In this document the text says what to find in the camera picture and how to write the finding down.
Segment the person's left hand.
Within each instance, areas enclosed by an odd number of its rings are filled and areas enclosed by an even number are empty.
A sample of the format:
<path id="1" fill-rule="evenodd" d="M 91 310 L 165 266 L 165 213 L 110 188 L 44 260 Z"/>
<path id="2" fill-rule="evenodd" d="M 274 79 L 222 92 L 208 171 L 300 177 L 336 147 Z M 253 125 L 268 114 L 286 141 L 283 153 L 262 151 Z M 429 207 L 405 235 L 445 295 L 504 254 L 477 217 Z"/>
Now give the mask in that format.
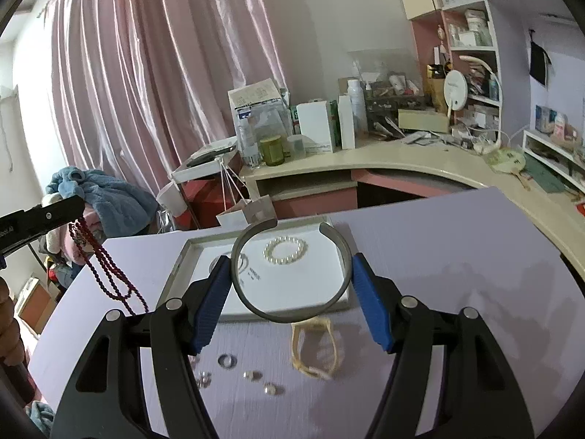
<path id="1" fill-rule="evenodd" d="M 20 325 L 15 318 L 14 302 L 9 287 L 0 278 L 0 358 L 7 366 L 17 366 L 25 360 Z"/>

